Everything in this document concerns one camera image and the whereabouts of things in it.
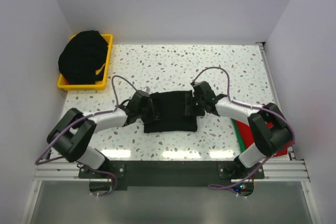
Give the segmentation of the black t shirt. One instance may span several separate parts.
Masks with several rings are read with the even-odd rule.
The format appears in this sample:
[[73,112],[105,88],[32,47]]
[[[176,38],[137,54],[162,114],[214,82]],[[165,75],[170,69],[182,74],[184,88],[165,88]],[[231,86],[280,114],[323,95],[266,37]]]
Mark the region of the black t shirt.
[[154,115],[144,123],[144,133],[196,132],[197,117],[205,110],[196,102],[192,91],[171,91],[150,94]]

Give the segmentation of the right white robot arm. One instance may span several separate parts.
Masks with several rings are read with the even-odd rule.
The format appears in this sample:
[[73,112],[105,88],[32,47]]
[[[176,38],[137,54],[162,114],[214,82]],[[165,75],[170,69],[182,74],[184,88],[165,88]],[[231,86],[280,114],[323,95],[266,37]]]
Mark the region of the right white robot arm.
[[192,108],[231,118],[250,128],[254,142],[235,158],[240,169],[252,168],[294,141],[292,127],[274,103],[255,106],[232,100],[228,94],[215,95],[205,81],[192,82],[191,85],[195,100]]

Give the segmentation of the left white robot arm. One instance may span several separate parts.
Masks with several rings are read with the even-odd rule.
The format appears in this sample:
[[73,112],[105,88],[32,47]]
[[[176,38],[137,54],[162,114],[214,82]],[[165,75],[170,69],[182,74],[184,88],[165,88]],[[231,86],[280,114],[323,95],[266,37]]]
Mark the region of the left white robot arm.
[[68,162],[77,162],[92,169],[100,169],[108,159],[89,146],[92,136],[110,128],[125,127],[137,119],[154,118],[150,95],[138,90],[127,104],[115,110],[82,113],[72,108],[60,119],[47,137],[47,143]]

